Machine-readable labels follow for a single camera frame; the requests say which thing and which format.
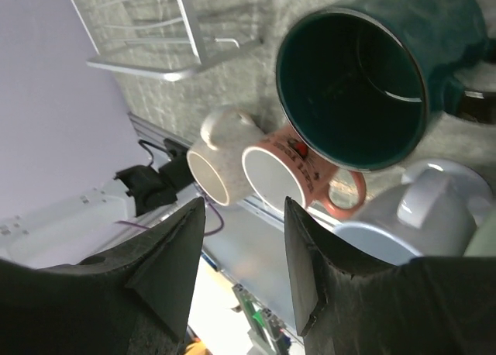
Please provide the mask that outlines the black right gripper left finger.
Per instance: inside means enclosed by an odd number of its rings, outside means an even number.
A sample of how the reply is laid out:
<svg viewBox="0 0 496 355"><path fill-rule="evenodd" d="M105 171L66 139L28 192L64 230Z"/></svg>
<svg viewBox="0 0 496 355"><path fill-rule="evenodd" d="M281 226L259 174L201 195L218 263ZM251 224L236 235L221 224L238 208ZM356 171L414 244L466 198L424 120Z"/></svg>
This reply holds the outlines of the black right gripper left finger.
<svg viewBox="0 0 496 355"><path fill-rule="evenodd" d="M84 259L1 263L3 354L176 354L205 231L195 198L153 228Z"/></svg>

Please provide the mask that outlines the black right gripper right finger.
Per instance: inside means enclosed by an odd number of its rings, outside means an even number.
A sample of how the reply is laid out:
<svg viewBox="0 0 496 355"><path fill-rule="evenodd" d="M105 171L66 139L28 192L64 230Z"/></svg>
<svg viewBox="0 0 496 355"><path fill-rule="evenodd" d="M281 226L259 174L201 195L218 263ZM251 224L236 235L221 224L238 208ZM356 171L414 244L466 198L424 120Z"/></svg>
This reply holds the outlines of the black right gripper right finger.
<svg viewBox="0 0 496 355"><path fill-rule="evenodd" d="M493 354L495 259L420 257L395 266L284 205L297 334L308 354Z"/></svg>

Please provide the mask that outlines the dark green mug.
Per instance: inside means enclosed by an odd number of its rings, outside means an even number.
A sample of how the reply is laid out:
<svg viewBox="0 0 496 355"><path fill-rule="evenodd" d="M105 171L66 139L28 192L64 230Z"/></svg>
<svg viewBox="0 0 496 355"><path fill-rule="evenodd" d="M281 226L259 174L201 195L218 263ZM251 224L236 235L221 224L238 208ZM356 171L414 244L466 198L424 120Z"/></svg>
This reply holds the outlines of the dark green mug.
<svg viewBox="0 0 496 355"><path fill-rule="evenodd" d="M277 93L321 157L379 171L412 153L443 113L494 124L494 92L455 76L486 64L494 48L477 0L339 0L288 30Z"/></svg>

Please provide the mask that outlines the silver wire dish rack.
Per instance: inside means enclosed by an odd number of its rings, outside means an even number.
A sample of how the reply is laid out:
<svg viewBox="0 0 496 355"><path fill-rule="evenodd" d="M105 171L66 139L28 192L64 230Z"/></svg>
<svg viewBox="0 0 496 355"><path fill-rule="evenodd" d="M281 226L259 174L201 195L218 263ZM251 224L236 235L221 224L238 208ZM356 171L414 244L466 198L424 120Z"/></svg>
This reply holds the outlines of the silver wire dish rack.
<svg viewBox="0 0 496 355"><path fill-rule="evenodd" d="M175 82L263 42L263 0L71 0L95 48L89 67Z"/></svg>

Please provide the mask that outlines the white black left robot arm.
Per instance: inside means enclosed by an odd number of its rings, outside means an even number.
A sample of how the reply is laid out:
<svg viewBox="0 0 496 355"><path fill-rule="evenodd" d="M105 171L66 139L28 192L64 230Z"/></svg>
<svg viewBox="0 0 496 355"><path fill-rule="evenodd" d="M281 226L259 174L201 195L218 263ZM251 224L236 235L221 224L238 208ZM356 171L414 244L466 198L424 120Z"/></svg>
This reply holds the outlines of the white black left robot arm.
<svg viewBox="0 0 496 355"><path fill-rule="evenodd" d="M56 243L74 242L92 230L175 203L192 182L187 164L126 168L100 188L2 219L1 258L29 266Z"/></svg>

